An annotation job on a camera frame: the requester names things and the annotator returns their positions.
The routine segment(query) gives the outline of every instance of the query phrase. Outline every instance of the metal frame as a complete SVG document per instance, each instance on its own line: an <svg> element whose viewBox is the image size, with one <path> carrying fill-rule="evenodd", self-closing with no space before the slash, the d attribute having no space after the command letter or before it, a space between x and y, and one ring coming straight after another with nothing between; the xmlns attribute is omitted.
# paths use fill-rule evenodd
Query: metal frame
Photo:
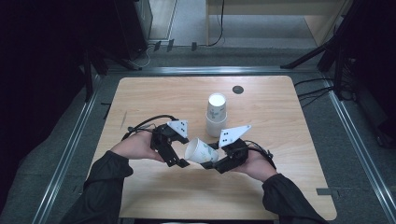
<svg viewBox="0 0 396 224"><path fill-rule="evenodd" d="M110 74L125 74L125 68L113 68L109 71ZM294 69L281 69L279 66L253 66L253 67L239 67L239 66L208 66L208 67L156 67L149 68L142 71L128 72L131 77L164 77L164 76L259 76L265 73L272 74L287 74L287 73L318 73L318 69L314 65L299 66ZM50 210L53 206L55 198L61 187L64 176L74 155L78 140L85 127L87 119L91 114L93 104L95 102L97 92L99 90L102 79L96 76L94 81L94 91L91 100L87 102L78 118L74 131L72 132L69 142L64 150L64 154L58 163L58 167L52 176L49 185L45 191L45 195L41 204L35 214L33 223L46 223ZM325 81L326 87L332 86L330 81ZM361 141L360 135L356 130L351 117L348 115L347 109L343 102L340 102L337 96L330 92L330 98L337 111L340 120L343 122L349 139L355 149L356 154L361 162L361 165L367 174L370 183L375 191L375 194L384 209L384 212L389 220L389 223L396 223L396 205L389 188L386 186L381 174L378 172L367 148Z"/></svg>
<svg viewBox="0 0 396 224"><path fill-rule="evenodd" d="M330 81L324 81L326 87L332 86ZM332 91L329 93L335 110L337 111L340 120L342 121L346 133L355 149L356 155L361 162L364 172L366 173L376 197L381 204L385 215L388 218L389 223L396 223L396 204L387 187L382 175L378 172L378 169L373 162L369 151L361 140L358 130L356 129L351 117L349 116L344 102L338 100L338 96Z"/></svg>

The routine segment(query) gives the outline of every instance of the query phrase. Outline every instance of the black sleeve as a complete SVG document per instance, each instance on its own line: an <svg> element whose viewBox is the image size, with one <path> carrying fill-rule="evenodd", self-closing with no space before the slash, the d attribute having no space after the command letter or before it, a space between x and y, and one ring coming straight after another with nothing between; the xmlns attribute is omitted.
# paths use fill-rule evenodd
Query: black sleeve
<svg viewBox="0 0 396 224"><path fill-rule="evenodd" d="M273 175L263 184L262 204L279 215L280 224L328 223L306 200L300 189L282 174Z"/></svg>
<svg viewBox="0 0 396 224"><path fill-rule="evenodd" d="M108 151L92 165L83 193L61 223L117 223L123 181L133 172L128 159Z"/></svg>

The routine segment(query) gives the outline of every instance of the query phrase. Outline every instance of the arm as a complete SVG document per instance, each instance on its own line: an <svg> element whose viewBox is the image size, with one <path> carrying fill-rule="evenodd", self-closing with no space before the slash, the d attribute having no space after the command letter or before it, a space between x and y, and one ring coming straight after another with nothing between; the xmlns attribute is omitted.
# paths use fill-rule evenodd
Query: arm
<svg viewBox="0 0 396 224"><path fill-rule="evenodd" d="M233 169L263 182L265 209L279 215L281 224L319 224L328 223L306 200L298 187L256 151L249 151L247 161Z"/></svg>
<svg viewBox="0 0 396 224"><path fill-rule="evenodd" d="M136 133L116 144L91 168L84 191L61 223L117 223L124 178L134 171L128 160L152 159L163 162L149 147L151 133Z"/></svg>

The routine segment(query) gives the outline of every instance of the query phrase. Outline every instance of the paper cup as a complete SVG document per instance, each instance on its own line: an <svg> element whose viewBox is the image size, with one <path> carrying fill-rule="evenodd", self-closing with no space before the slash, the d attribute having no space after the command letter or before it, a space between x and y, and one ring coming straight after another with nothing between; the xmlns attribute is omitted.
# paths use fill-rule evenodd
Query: paper cup
<svg viewBox="0 0 396 224"><path fill-rule="evenodd" d="M213 93L207 103L207 117L214 122L221 122L226 117L226 98L221 93Z"/></svg>
<svg viewBox="0 0 396 224"><path fill-rule="evenodd" d="M225 129L227 126L227 113L225 113L224 120L220 122L212 121L206 115L206 132L212 137L220 137L221 130Z"/></svg>
<svg viewBox="0 0 396 224"><path fill-rule="evenodd" d="M219 159L219 154L215 149L208 146L199 138L194 138L187 146L184 159L186 161L194 161L197 163L203 163L206 161L216 162Z"/></svg>

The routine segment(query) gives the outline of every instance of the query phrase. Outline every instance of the wooden table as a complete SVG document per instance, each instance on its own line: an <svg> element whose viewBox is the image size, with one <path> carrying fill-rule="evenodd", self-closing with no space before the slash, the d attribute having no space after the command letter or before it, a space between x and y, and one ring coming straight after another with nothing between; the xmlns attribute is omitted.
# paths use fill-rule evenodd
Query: wooden table
<svg viewBox="0 0 396 224"><path fill-rule="evenodd" d="M337 19L351 0L226 0L224 15L304 15L317 45L332 34ZM222 0L206 0L206 44L209 44L209 15L221 15Z"/></svg>
<svg viewBox="0 0 396 224"><path fill-rule="evenodd" d="M234 86L244 88L233 93ZM269 149L277 170L290 178L324 218L335 219L318 155L291 79L275 77L128 77L120 81L93 161L145 119L168 114L189 122L189 138L218 139L205 132L207 99L227 97L228 128L251 124L242 136ZM169 119L160 119L157 125ZM184 158L187 145L173 143ZM277 219L262 206L262 183L238 173L220 175L191 162L186 168L165 163L130 161L134 174L125 179L121 217L166 219Z"/></svg>

